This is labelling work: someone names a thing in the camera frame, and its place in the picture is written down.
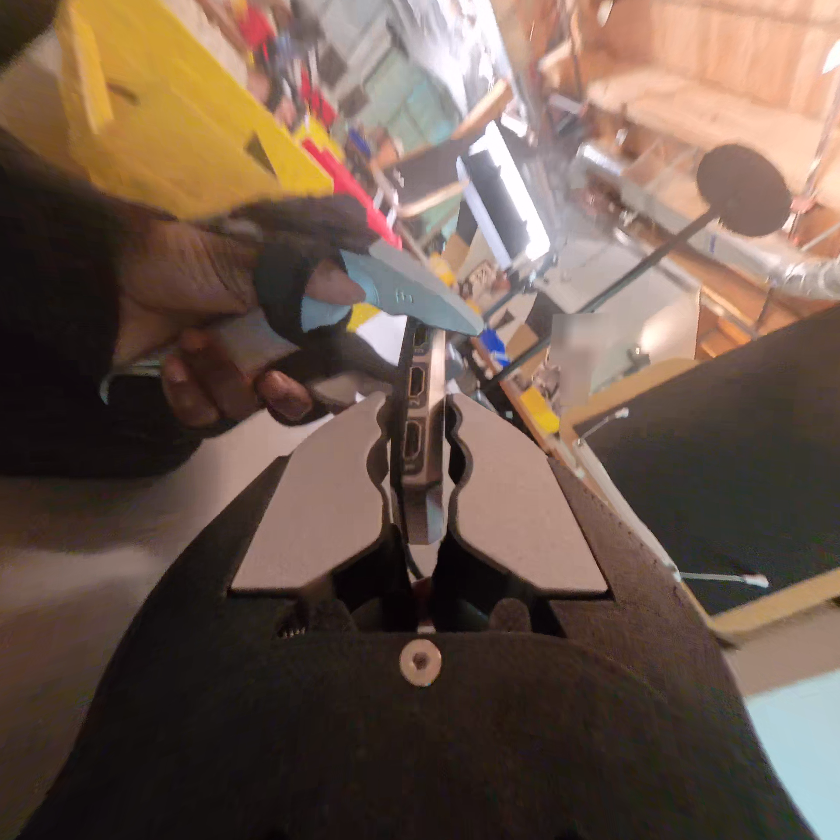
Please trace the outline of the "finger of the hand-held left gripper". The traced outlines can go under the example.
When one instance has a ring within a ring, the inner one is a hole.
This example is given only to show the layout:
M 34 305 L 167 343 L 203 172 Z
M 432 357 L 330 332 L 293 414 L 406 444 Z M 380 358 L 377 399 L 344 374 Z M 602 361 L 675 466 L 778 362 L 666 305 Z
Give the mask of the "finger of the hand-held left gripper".
M 382 312 L 467 337 L 482 332 L 482 317 L 457 292 L 383 239 L 361 253 L 342 248 L 340 257 L 347 276 L 364 290 L 364 301 Z

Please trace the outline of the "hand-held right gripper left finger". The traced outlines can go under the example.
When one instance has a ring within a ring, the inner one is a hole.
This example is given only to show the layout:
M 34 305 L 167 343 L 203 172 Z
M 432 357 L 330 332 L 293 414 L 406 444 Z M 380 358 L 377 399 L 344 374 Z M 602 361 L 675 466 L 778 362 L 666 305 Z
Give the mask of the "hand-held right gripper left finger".
M 303 593 L 370 554 L 390 524 L 386 396 L 320 426 L 289 457 L 234 575 L 236 594 Z

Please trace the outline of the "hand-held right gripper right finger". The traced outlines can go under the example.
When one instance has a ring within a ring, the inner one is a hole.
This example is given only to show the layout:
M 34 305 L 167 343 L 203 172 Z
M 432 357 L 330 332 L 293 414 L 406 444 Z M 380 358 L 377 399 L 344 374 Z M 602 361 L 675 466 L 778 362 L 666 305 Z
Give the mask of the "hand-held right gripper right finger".
M 447 396 L 448 526 L 470 555 L 540 595 L 597 597 L 608 583 L 552 470 L 513 425 Z

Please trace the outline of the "dark grey port hub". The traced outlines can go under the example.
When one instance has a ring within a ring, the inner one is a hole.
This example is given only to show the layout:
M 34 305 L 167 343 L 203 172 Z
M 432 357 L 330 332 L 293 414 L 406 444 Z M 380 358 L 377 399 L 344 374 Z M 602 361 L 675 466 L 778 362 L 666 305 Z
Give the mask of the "dark grey port hub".
M 406 543 L 430 545 L 445 532 L 446 332 L 406 324 L 401 389 L 395 394 L 392 490 Z

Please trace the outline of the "person's left forearm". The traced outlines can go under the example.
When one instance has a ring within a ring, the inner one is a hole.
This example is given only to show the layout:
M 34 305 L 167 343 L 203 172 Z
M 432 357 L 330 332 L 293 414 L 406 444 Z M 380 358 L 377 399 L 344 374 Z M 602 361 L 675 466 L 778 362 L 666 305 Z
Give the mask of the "person's left forearm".
M 167 474 L 203 434 L 157 381 L 100 396 L 119 333 L 119 263 L 166 216 L 104 195 L 1 134 L 1 474 L 138 479 Z

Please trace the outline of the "person's left hand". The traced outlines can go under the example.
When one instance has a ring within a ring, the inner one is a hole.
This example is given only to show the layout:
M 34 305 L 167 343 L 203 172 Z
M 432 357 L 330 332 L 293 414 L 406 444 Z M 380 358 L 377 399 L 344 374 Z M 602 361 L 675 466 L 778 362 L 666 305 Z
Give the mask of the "person's left hand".
M 210 330 L 256 307 L 255 263 L 255 247 L 185 223 L 153 222 L 123 254 L 113 365 L 169 349 L 164 397 L 187 427 L 238 423 L 263 408 L 292 423 L 312 411 L 302 385 L 278 372 L 242 372 Z

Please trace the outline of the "led light panel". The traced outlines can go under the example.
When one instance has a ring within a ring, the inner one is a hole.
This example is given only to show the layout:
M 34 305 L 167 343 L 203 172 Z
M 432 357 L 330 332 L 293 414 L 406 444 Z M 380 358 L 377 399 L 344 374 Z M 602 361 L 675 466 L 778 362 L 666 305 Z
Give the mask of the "led light panel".
M 528 149 L 522 136 L 491 121 L 455 163 L 458 179 L 465 183 L 466 204 L 503 270 L 545 257 L 551 248 L 514 154 Z

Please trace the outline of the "yellow plastic bin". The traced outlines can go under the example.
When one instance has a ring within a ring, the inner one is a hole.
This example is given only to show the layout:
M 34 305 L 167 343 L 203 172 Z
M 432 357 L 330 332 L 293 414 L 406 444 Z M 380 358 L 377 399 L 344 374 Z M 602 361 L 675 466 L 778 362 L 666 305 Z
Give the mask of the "yellow plastic bin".
M 164 2 L 62 2 L 72 159 L 106 193 L 177 217 L 325 196 L 333 180 Z

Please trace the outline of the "black pole stand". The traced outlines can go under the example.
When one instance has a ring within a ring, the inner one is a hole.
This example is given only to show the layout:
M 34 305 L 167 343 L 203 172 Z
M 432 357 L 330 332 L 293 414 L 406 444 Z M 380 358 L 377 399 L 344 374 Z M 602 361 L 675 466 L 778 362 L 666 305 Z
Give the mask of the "black pole stand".
M 697 281 L 676 274 L 666 261 L 678 249 L 697 238 L 703 245 L 727 235 L 756 239 L 775 233 L 788 217 L 791 195 L 781 174 L 761 154 L 736 144 L 722 145 L 707 152 L 696 167 L 695 187 L 704 203 L 702 213 L 689 221 L 676 216 L 651 192 L 640 188 L 633 193 L 629 181 L 623 183 L 623 200 L 642 200 L 648 217 L 661 228 L 677 225 L 675 231 L 637 262 L 638 243 L 621 238 L 614 229 L 610 239 L 576 239 L 571 247 L 580 259 L 569 268 L 570 281 L 564 293 L 578 294 L 558 300 L 558 287 L 541 290 L 548 303 L 533 310 L 548 326 L 537 332 L 538 341 L 508 367 L 496 380 L 511 375 L 543 350 L 563 364 L 566 356 L 594 365 L 612 336 L 623 335 L 629 326 L 639 326 L 666 305 L 690 292 L 698 293 Z

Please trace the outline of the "black panel with wooden frame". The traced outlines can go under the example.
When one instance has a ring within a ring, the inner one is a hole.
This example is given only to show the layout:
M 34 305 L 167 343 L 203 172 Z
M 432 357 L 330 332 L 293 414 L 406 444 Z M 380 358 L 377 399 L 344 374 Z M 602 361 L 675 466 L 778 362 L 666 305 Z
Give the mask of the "black panel with wooden frame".
M 572 426 L 574 459 L 725 637 L 838 603 L 839 310 Z

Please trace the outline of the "silver air duct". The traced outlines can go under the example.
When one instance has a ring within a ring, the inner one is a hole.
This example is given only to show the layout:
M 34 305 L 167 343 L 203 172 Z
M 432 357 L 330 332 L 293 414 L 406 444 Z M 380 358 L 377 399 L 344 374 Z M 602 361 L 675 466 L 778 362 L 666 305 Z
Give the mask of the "silver air duct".
M 589 140 L 577 150 L 574 165 L 576 173 L 615 188 L 625 207 L 675 234 L 707 209 L 695 180 L 699 159 L 697 147 L 671 153 L 656 141 L 632 161 L 600 141 Z M 798 248 L 782 231 L 747 238 L 714 223 L 695 235 L 689 245 L 782 294 L 839 301 L 838 258 Z

